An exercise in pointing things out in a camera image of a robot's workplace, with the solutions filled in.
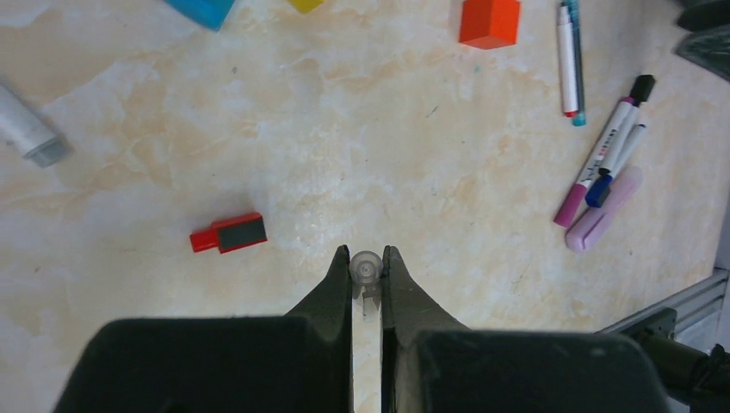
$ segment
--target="white marker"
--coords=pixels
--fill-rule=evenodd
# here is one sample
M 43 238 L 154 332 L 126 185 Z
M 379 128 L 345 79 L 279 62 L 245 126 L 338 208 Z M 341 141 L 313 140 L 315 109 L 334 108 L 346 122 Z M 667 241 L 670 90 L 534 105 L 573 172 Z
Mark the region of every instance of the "white marker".
M 580 170 L 578 179 L 573 184 L 566 200 L 563 201 L 563 205 L 558 211 L 558 215 L 555 216 L 554 223 L 567 228 L 572 223 L 572 219 L 575 217 L 575 212 L 578 211 L 583 198 L 588 193 L 588 187 L 597 178 L 598 168 L 601 167 L 603 158 L 606 156 L 606 152 L 611 147 L 614 137 L 618 134 L 619 128 L 623 124 L 623 120 L 634 107 L 634 99 L 630 97 L 624 97 L 618 102 L 616 110 L 606 124 L 606 128 L 601 133 L 601 138 L 596 142 L 596 146 L 593 147 L 591 155 L 588 160 L 585 161 L 583 169 Z
M 623 144 L 623 149 L 621 150 L 621 155 L 618 157 L 618 161 L 616 161 L 616 170 L 611 171 L 611 175 L 617 176 L 619 172 L 621 172 L 623 167 L 626 165 L 626 162 L 628 162 L 628 159 L 634 153 L 636 146 L 638 146 L 639 142 L 641 142 L 644 138 L 644 135 L 646 135 L 646 125 L 639 124 L 634 126 L 634 129 L 631 130 L 628 138 L 626 138 L 626 143 Z
M 616 163 L 618 162 L 618 158 L 621 155 L 621 151 L 623 150 L 623 144 L 626 142 L 626 138 L 628 137 L 628 134 L 631 132 L 631 129 L 634 128 L 634 123 L 636 122 L 636 116 L 639 115 L 639 108 L 636 106 L 632 106 L 628 113 L 626 114 L 626 118 L 623 120 L 623 123 L 621 125 L 621 128 L 619 129 L 618 133 L 616 134 L 616 137 L 614 138 L 614 143 L 611 144 L 611 147 L 609 149 L 609 152 L 606 154 L 606 158 L 603 160 L 603 163 L 601 164 L 601 169 L 598 170 L 598 173 L 601 174 L 601 176 L 611 175 L 611 171 L 613 171 L 616 168 Z
M 578 85 L 575 77 L 575 49 L 572 23 L 568 7 L 560 7 L 558 19 L 558 51 L 560 53 L 560 80 L 563 90 L 563 113 L 568 118 L 578 114 Z

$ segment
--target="marble table surface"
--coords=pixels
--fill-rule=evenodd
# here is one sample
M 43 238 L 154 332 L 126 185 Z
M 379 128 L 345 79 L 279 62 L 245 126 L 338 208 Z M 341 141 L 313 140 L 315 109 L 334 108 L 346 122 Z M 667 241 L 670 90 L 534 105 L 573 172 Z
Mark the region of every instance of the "marble table surface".
M 518 44 L 481 51 L 456 41 L 456 0 L 306 16 L 239 1 L 219 33 L 159 0 L 2 2 L 0 75 L 74 152 L 40 170 L 0 151 L 0 411 L 48 411 L 112 319 L 281 314 L 343 243 L 398 246 L 473 328 L 598 330 L 708 276 L 730 84 L 672 54 L 678 6 L 582 0 L 589 125 L 575 128 L 555 2 L 522 3 Z M 645 184 L 576 255 L 553 216 L 643 72 L 659 81 L 632 161 Z M 189 233 L 250 211 L 267 243 L 191 252 Z M 356 357 L 361 377 L 377 380 L 377 357 Z M 358 411 L 376 411 L 372 380 Z

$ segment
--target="purple marker cap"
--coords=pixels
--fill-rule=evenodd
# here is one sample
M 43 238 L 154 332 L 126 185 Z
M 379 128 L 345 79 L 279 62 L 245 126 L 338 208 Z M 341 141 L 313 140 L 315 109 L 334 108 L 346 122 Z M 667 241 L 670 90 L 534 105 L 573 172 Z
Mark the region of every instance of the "purple marker cap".
M 558 215 L 555 216 L 555 224 L 567 228 L 572 224 L 572 219 L 575 217 L 575 213 L 580 207 L 580 203 L 583 201 L 585 194 L 588 193 L 588 188 L 583 185 L 576 183 L 572 186 L 571 191 L 568 193 L 566 200 L 563 201 L 563 206 L 560 207 Z

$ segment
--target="orange cube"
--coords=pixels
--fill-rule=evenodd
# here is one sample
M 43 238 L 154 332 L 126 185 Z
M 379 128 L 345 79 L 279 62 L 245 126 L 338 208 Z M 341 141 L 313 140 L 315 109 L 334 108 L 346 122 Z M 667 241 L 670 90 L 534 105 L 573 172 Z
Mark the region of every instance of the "orange cube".
M 520 7 L 517 0 L 466 0 L 459 42 L 479 49 L 516 44 Z

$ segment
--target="teal marker cap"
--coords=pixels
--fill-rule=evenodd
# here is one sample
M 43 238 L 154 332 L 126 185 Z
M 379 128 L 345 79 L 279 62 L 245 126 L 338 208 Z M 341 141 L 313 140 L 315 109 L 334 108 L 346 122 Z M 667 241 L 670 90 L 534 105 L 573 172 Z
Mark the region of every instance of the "teal marker cap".
M 585 126 L 585 123 L 585 113 L 583 112 L 578 112 L 578 114 L 572 117 L 573 126 Z

